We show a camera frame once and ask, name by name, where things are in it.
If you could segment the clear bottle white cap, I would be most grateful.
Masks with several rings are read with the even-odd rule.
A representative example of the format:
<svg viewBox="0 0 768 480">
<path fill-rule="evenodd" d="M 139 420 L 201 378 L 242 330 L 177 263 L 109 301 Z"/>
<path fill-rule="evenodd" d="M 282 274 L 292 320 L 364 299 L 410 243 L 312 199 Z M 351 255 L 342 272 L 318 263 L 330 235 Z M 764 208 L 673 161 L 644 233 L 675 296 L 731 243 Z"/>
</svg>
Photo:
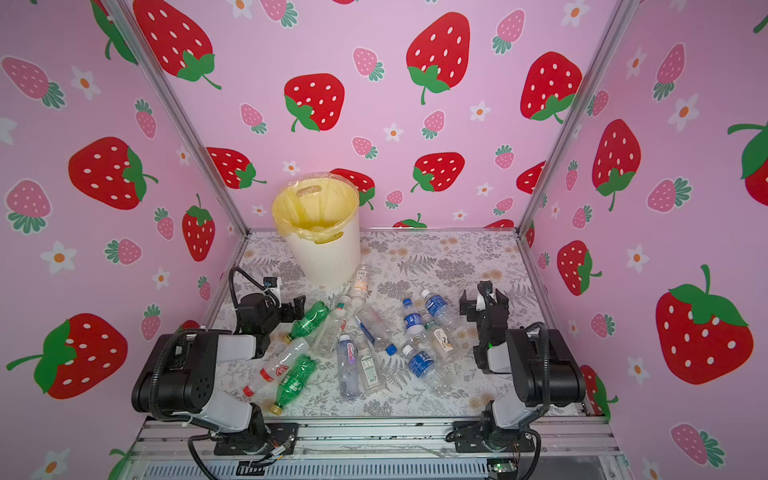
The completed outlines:
<svg viewBox="0 0 768 480">
<path fill-rule="evenodd" d="M 349 300 L 339 300 L 323 322 L 321 331 L 312 346 L 312 352 L 315 355 L 325 357 L 334 351 L 336 342 L 346 327 L 349 303 Z"/>
</svg>

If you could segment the small bottle orange label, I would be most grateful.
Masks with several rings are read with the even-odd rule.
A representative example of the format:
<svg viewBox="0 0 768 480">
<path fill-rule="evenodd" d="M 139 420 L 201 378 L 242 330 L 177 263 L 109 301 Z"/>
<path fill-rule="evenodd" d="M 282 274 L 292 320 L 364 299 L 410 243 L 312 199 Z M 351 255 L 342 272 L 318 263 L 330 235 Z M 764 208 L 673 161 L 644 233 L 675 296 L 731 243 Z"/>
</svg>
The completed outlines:
<svg viewBox="0 0 768 480">
<path fill-rule="evenodd" d="M 353 279 L 353 285 L 350 290 L 352 298 L 360 299 L 363 302 L 366 301 L 369 294 L 370 277 L 371 277 L 371 272 L 367 266 L 361 265 L 357 269 L 355 277 Z"/>
</svg>

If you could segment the clear bottle blue cap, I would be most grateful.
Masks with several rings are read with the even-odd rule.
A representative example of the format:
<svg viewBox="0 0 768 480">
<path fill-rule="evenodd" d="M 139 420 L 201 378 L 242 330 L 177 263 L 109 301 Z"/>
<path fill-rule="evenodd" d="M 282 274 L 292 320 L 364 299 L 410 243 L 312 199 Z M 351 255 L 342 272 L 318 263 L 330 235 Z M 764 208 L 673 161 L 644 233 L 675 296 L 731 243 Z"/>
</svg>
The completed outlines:
<svg viewBox="0 0 768 480">
<path fill-rule="evenodd" d="M 374 350 L 383 351 L 389 356 L 397 353 L 392 332 L 383 318 L 369 304 L 364 304 L 356 310 L 355 319 Z"/>
</svg>

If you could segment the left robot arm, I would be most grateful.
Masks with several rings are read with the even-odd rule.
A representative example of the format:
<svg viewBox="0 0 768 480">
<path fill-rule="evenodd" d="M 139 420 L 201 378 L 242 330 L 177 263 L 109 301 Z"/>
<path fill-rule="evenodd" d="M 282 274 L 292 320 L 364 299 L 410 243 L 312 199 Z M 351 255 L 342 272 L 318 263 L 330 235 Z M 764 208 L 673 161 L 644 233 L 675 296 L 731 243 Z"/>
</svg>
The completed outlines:
<svg viewBox="0 0 768 480">
<path fill-rule="evenodd" d="M 263 294 L 243 298 L 237 306 L 252 322 L 252 333 L 182 329 L 159 337 L 131 394 L 134 410 L 158 421 L 191 424 L 207 430 L 192 442 L 210 440 L 214 454 L 265 455 L 269 460 L 290 454 L 296 423 L 267 423 L 259 406 L 216 387 L 223 363 L 262 358 L 271 332 L 281 323 L 301 318 L 305 296 L 279 307 Z"/>
</svg>

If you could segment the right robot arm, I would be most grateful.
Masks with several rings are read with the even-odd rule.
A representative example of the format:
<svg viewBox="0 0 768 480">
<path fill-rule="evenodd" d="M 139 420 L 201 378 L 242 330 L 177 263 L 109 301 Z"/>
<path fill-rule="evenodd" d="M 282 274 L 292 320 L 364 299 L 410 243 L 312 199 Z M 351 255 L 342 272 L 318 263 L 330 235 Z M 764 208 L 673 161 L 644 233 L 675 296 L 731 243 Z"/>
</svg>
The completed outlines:
<svg viewBox="0 0 768 480">
<path fill-rule="evenodd" d="M 535 452 L 534 421 L 553 407 L 580 403 L 586 383 L 561 333 L 542 322 L 508 326 L 511 302 L 490 281 L 477 285 L 474 300 L 463 293 L 459 314 L 473 323 L 476 366 L 487 375 L 509 375 L 513 389 L 486 404 L 476 421 L 453 423 L 446 441 L 460 453 Z"/>
</svg>

